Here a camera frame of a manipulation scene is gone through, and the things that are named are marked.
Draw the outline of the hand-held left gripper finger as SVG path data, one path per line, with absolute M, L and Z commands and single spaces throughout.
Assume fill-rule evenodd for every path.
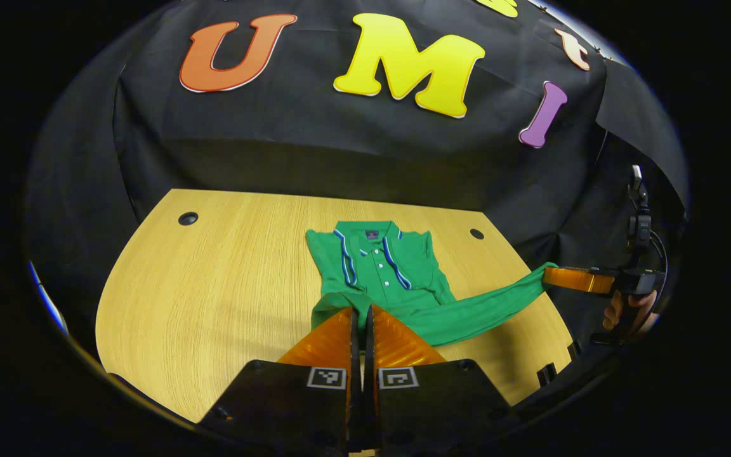
M 347 455 L 358 350 L 358 312 L 345 308 L 278 361 L 247 362 L 205 414 L 204 428 L 272 456 Z
M 377 306 L 365 341 L 364 393 L 378 455 L 470 456 L 510 431 L 510 403 L 476 361 L 445 361 Z

